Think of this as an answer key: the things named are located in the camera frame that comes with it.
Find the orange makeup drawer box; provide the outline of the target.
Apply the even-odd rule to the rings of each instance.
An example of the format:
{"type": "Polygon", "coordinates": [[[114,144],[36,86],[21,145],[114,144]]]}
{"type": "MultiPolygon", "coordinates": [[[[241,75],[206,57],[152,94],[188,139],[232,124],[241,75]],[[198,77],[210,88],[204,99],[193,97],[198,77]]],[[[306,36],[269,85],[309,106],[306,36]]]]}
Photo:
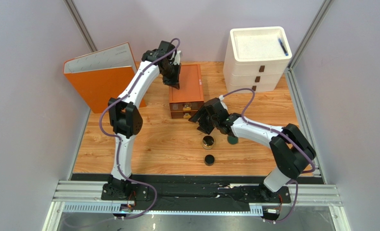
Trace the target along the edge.
{"type": "Polygon", "coordinates": [[[181,66],[179,89],[169,89],[169,107],[172,119],[188,119],[195,115],[204,104],[201,66],[181,66]]]}

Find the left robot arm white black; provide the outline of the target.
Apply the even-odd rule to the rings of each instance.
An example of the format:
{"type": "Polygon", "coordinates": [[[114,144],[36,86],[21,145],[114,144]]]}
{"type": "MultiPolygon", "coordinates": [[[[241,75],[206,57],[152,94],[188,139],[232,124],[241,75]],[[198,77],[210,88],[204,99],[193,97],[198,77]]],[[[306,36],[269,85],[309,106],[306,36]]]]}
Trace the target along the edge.
{"type": "Polygon", "coordinates": [[[130,176],[133,145],[143,126],[139,105],[153,81],[163,76],[163,83],[179,89],[182,54],[178,45],[161,41],[157,49],[146,51],[139,68],[127,86],[117,97],[108,102],[108,115],[115,135],[114,167],[103,187],[103,195],[127,199],[132,194],[130,176]]]}

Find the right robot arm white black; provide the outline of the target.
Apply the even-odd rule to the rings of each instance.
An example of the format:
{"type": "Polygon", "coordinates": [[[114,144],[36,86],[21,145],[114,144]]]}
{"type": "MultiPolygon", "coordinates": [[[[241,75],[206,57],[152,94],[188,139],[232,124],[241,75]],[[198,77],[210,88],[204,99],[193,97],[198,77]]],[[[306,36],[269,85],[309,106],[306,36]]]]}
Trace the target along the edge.
{"type": "Polygon", "coordinates": [[[274,199],[285,184],[314,165],[316,152],[294,124],[271,126],[247,119],[243,114],[229,113],[220,98],[205,102],[189,121],[197,123],[197,129],[205,134],[217,129],[224,135],[248,139],[271,150],[276,167],[258,186],[259,197],[266,201],[274,199]]]}

